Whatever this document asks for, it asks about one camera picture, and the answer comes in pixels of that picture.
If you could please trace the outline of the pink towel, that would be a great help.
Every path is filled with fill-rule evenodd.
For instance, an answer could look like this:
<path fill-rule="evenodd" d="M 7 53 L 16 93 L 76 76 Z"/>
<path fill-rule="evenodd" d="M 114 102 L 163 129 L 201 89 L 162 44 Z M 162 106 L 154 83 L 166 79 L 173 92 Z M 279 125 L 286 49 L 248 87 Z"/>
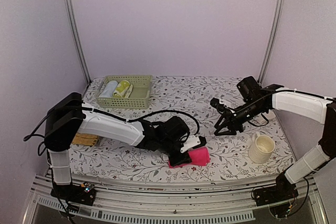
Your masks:
<path fill-rule="evenodd" d="M 192 149 L 182 154 L 180 159 L 169 158 L 169 168 L 178 168 L 186 165 L 206 166 L 210 162 L 207 147 Z"/>

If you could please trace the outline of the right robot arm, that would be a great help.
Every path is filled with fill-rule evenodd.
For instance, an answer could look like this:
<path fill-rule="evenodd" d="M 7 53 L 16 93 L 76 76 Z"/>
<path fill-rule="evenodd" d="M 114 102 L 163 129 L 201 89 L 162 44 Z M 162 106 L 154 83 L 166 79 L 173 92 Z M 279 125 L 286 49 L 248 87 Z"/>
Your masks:
<path fill-rule="evenodd" d="M 219 99 L 211 99 L 211 106 L 220 114 L 214 134 L 236 135 L 243 132 L 244 123 L 274 110 L 291 146 L 302 153 L 300 159 L 276 178 L 271 196 L 282 201 L 291 194 L 295 183 L 335 158 L 335 98 L 279 84 L 262 87 L 252 76 L 242 79 L 237 89 L 244 103 L 234 109 Z"/>

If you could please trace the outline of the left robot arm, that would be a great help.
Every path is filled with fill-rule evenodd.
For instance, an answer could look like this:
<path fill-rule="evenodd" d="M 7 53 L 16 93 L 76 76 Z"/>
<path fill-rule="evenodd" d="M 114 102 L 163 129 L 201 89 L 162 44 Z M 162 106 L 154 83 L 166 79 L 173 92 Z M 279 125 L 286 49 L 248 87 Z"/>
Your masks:
<path fill-rule="evenodd" d="M 70 145 L 76 134 L 91 134 L 117 140 L 143 150 L 160 151 L 169 157 L 171 166 L 191 162 L 188 152 L 182 152 L 182 139 L 190 130 L 178 116 L 166 122 L 145 119 L 127 120 L 86 105 L 79 93 L 73 92 L 47 112 L 44 142 L 58 192 L 67 200 L 78 195 L 72 184 Z"/>

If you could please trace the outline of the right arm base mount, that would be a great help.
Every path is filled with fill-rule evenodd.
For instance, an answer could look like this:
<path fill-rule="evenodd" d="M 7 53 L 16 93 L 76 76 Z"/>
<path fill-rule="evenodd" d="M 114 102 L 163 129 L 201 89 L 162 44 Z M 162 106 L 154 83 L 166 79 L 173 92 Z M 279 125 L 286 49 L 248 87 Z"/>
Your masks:
<path fill-rule="evenodd" d="M 251 197 L 257 206 L 295 199 L 298 195 L 296 185 L 285 182 L 279 182 L 269 187 L 258 187 L 251 191 Z"/>

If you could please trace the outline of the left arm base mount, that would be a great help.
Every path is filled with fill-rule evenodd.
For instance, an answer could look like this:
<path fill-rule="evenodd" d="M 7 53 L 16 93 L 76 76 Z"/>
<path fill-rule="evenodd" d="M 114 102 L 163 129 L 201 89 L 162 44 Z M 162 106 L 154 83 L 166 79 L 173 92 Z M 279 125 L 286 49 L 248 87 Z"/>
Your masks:
<path fill-rule="evenodd" d="M 91 186 L 53 184 L 51 196 L 81 205 L 93 206 L 96 190 Z"/>

